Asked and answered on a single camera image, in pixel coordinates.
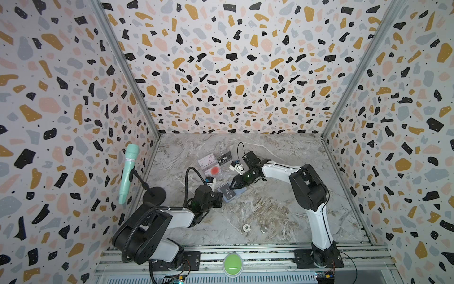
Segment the black VIP credit card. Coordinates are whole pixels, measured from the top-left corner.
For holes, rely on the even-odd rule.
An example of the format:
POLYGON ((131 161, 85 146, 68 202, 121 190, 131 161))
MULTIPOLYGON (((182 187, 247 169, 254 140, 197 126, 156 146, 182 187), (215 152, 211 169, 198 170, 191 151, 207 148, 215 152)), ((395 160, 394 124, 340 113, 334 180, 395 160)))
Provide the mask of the black VIP credit card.
POLYGON ((218 188, 218 191, 222 193, 223 200, 228 203, 236 197, 236 192, 231 190, 228 184, 225 184, 218 188))

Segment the red circle credit card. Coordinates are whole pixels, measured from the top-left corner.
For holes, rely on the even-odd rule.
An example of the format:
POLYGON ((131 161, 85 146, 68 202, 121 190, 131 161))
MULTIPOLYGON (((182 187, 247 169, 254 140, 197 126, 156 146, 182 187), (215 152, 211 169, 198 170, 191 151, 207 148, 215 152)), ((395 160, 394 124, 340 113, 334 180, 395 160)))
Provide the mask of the red circle credit card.
POLYGON ((221 172, 221 168, 219 166, 214 166, 209 170, 209 173, 211 176, 216 176, 216 175, 220 174, 220 172, 221 172))

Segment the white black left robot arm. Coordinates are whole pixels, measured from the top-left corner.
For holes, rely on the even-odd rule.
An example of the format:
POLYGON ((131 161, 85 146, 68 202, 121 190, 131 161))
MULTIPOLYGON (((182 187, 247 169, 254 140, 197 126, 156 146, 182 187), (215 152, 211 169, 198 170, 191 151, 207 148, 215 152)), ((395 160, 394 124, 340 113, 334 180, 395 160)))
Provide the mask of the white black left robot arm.
POLYGON ((213 208, 221 208, 223 193, 201 185, 195 196, 182 207, 154 206, 144 202, 114 234, 113 245, 124 263, 138 265, 157 260, 177 269, 183 263, 184 248, 165 239, 167 230, 192 228, 203 221, 213 208))

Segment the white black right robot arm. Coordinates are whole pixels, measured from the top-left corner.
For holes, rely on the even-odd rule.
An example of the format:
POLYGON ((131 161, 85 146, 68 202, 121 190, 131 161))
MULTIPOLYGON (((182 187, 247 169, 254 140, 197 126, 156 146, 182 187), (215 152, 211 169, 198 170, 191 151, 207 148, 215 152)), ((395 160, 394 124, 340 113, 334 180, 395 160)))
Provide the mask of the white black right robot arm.
POLYGON ((230 190, 246 188, 259 180, 276 179, 288 183, 297 203, 306 211, 312 232, 312 260, 317 267, 335 265, 340 257, 337 244, 329 229, 326 205, 330 199, 329 190, 310 164, 289 166, 270 159, 260 160, 253 151, 243 157, 248 170, 240 171, 231 184, 230 190))

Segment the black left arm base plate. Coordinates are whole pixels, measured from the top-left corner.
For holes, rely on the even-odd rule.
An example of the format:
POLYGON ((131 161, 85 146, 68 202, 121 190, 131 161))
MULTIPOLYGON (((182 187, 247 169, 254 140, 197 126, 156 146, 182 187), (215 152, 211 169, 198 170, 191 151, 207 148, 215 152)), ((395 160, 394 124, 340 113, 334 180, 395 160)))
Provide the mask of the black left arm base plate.
POLYGON ((201 252, 179 253, 172 262, 164 260, 152 260, 151 265, 154 272, 188 272, 198 271, 201 264, 201 252))

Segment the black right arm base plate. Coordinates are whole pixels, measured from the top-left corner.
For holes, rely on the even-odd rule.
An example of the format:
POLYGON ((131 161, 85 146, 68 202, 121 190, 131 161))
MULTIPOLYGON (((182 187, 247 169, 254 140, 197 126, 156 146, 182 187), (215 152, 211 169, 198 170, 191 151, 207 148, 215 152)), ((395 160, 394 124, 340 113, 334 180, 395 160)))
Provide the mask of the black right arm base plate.
POLYGON ((344 263, 340 252, 335 249, 321 251, 315 250, 295 250, 293 263, 298 269, 332 269, 343 268, 344 263))

